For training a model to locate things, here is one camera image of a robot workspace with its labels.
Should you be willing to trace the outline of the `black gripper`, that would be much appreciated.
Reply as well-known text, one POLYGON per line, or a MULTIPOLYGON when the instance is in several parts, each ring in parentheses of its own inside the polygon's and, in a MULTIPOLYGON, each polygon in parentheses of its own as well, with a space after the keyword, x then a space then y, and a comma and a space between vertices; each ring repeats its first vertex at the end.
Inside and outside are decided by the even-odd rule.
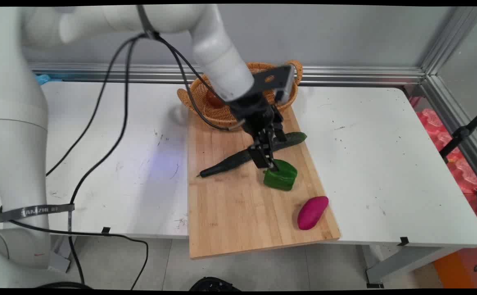
POLYGON ((283 131, 283 116, 277 107, 268 103, 261 93, 243 96, 227 106, 238 121, 244 121, 242 129, 253 139, 247 150, 257 168, 278 170, 273 156, 274 141, 285 142, 287 138, 283 131))

